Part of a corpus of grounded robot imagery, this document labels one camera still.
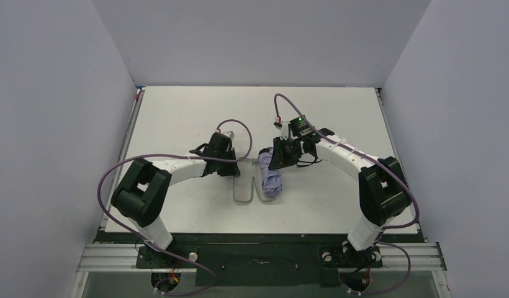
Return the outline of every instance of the crumpled cloth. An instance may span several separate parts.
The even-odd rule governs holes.
[[[269,169],[269,163],[273,157],[273,148],[269,152],[258,155],[256,163],[262,170],[262,191],[267,197],[276,197],[282,192],[282,175],[277,169]]]

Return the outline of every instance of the white table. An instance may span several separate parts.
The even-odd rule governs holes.
[[[379,157],[394,155],[373,88],[155,86],[146,88],[127,156],[186,153],[207,143],[220,121],[235,118],[250,128],[250,157],[256,158],[279,135],[273,127],[275,93],[289,97],[315,126],[331,129],[360,150]],[[297,117],[283,100],[279,110],[283,120]],[[233,146],[237,156],[244,155],[245,130],[237,124],[222,128],[235,132]],[[248,196],[254,171],[247,162],[239,167],[237,193]],[[272,203],[264,204],[256,195],[249,204],[234,202],[232,179],[215,174],[169,188],[160,216],[169,231],[184,233],[349,233],[358,222],[358,184],[346,173],[326,162],[281,173],[283,192]],[[115,208],[111,212],[130,224]],[[407,209],[392,225],[411,218]],[[111,220],[105,231],[126,232]],[[416,232],[415,226],[387,231]]]

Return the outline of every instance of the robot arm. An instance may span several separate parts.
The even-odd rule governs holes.
[[[240,170],[236,163],[201,159],[210,157],[235,160],[233,139],[232,132],[215,132],[208,144],[202,144],[186,153],[186,160],[150,162],[139,158],[133,161],[115,189],[110,203],[127,217],[149,242],[160,248],[167,248],[173,237],[161,220],[160,212],[168,188],[181,181],[204,177],[214,172],[220,176],[239,175]]]
[[[401,214],[411,202],[393,178],[381,170],[375,163],[355,155],[358,151],[339,138],[331,130],[321,129],[322,134],[333,140],[332,144],[314,133],[302,118],[298,117],[281,128],[281,136],[273,140],[274,154],[269,169],[296,165],[303,154],[321,158],[348,173],[359,183],[359,202],[363,213],[357,226],[348,234],[345,250],[364,251],[380,239],[383,228]],[[391,170],[405,181],[399,162],[393,158],[380,159],[368,155]]]

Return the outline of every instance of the purple cable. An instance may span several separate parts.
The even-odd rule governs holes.
[[[313,124],[311,124],[311,122],[309,122],[306,118],[306,116],[303,115],[303,113],[297,108],[297,106],[295,106],[295,104],[293,104],[293,102],[287,98],[285,95],[281,94],[281,93],[277,93],[274,95],[274,108],[276,110],[276,115],[278,117],[280,117],[280,115],[278,114],[278,107],[277,107],[277,104],[276,104],[276,99],[278,97],[281,97],[283,98],[285,101],[287,101],[287,103],[289,103],[289,105],[291,105],[291,107],[298,113],[299,116],[301,116],[305,123],[311,127],[311,129],[317,133],[317,135],[319,135],[320,137],[322,137],[323,139],[325,139],[326,141],[332,143],[332,144],[336,144],[335,141],[329,139],[328,137],[326,137],[324,134],[322,134],[321,132],[318,131],[318,129],[316,129]],[[341,148],[344,148],[346,150],[349,150],[349,151],[353,151],[352,148],[342,144],[342,143],[339,143],[338,144],[339,147]],[[361,152],[358,152],[358,151],[353,151],[353,153],[357,156],[360,156],[362,158],[365,158],[369,161],[371,161],[372,163],[376,164],[378,167],[380,167],[383,171],[385,171],[389,176],[391,176],[395,182],[399,183],[399,185],[401,185],[402,189],[406,192],[406,194],[408,195],[408,197],[410,198],[410,200],[412,201],[413,203],[413,208],[415,209],[415,216],[413,217],[413,220],[408,222],[408,223],[405,223],[403,225],[391,225],[389,227],[384,227],[382,228],[383,230],[388,230],[388,229],[391,229],[391,228],[406,228],[406,227],[409,227],[413,224],[415,224],[417,222],[417,220],[419,219],[419,205],[417,204],[417,201],[415,200],[415,197],[413,196],[412,194],[412,191],[408,188],[408,186],[401,180],[399,179],[399,177],[397,177],[397,175],[395,175],[393,172],[391,172],[388,168],[386,168],[382,163],[374,160],[373,158],[371,158],[370,156],[367,156],[366,154],[364,153],[361,153]]]
[[[410,260],[410,256],[408,255],[408,252],[404,248],[402,248],[401,246],[395,245],[393,243],[387,243],[387,242],[382,242],[382,241],[377,241],[377,243],[400,249],[406,255],[406,258],[408,259],[408,270],[406,271],[406,274],[404,274],[403,279],[398,284],[394,285],[393,287],[390,287],[390,288],[384,289],[384,290],[370,291],[370,292],[357,292],[352,289],[349,289],[349,291],[352,292],[353,294],[360,293],[361,295],[376,295],[376,294],[385,294],[388,292],[392,292],[393,290],[396,290],[398,287],[402,286],[408,280],[408,277],[410,276],[410,272],[412,272],[412,261]]]
[[[237,158],[235,160],[223,160],[221,158],[211,158],[211,157],[201,157],[201,156],[190,156],[190,159],[191,160],[213,160],[213,161],[220,161],[220,162],[224,162],[224,163],[236,163],[238,161],[241,161],[241,160],[244,160],[247,158],[247,156],[249,155],[249,153],[251,153],[251,149],[253,147],[253,136],[251,134],[251,131],[249,130],[249,128],[242,122],[242,121],[239,121],[239,120],[236,120],[236,119],[227,119],[227,120],[224,120],[224,121],[221,121],[220,124],[218,124],[217,128],[216,129],[219,129],[220,126],[222,126],[223,124],[227,123],[227,122],[236,122],[238,124],[240,124],[241,126],[243,126],[243,128],[245,128],[245,130],[247,131],[247,134],[249,135],[249,149],[247,150],[247,153],[245,153],[244,156],[240,157],[240,158]],[[173,155],[173,154],[165,154],[165,153],[153,153],[153,154],[144,154],[144,155],[138,155],[138,156],[134,156],[134,157],[130,157],[130,158],[127,158],[126,160],[123,160],[123,161],[120,161],[118,162],[115,166],[111,167],[110,169],[108,169],[108,171],[106,171],[102,176],[101,176],[101,179],[99,180],[99,184],[97,185],[97,202],[99,203],[99,207],[101,207],[101,210],[103,210],[103,213],[106,214],[106,216],[108,216],[108,218],[110,218],[111,220],[113,220],[115,223],[117,223],[118,225],[120,225],[121,227],[123,227],[124,229],[128,230],[129,232],[133,233],[134,235],[136,235],[139,239],[143,240],[144,242],[146,242],[146,244],[150,247],[152,247],[153,249],[157,250],[157,251],[160,251],[168,256],[172,256],[173,258],[176,258],[180,261],[183,261],[185,263],[188,263],[188,264],[191,264],[191,265],[194,265],[196,267],[199,267],[205,271],[207,271],[208,273],[210,273],[213,278],[214,278],[214,282],[211,283],[211,284],[208,284],[202,288],[199,288],[199,289],[196,289],[196,290],[193,290],[193,291],[190,291],[190,292],[186,292],[186,293],[179,293],[179,294],[172,294],[172,293],[165,293],[167,296],[188,296],[188,295],[192,295],[192,294],[196,294],[196,293],[199,293],[201,291],[204,291],[210,287],[212,287],[217,281],[218,281],[218,276],[212,272],[211,269],[205,267],[204,265],[201,265],[199,263],[196,263],[196,262],[193,262],[187,258],[184,258],[182,256],[179,256],[179,255],[176,255],[174,253],[171,253],[170,251],[166,251],[160,247],[158,247],[157,245],[155,245],[154,243],[151,243],[151,242],[148,242],[148,240],[145,238],[145,236],[141,235],[140,232],[134,230],[133,228],[129,227],[128,225],[125,225],[124,223],[122,223],[121,221],[119,221],[117,218],[115,218],[112,214],[110,214],[110,212],[108,211],[108,209],[105,207],[105,205],[103,204],[103,200],[102,200],[102,195],[101,195],[101,188],[103,186],[103,182],[105,181],[106,177],[115,169],[117,169],[118,167],[128,163],[129,161],[133,161],[133,160],[136,160],[138,158],[149,158],[149,157],[168,157],[168,158],[177,158],[177,159],[180,159],[180,160],[188,160],[189,159],[189,156],[181,156],[181,155]],[[155,285],[155,288],[157,288],[162,282],[166,281],[166,279],[164,280],[161,280],[159,281],[158,283],[156,283]]]

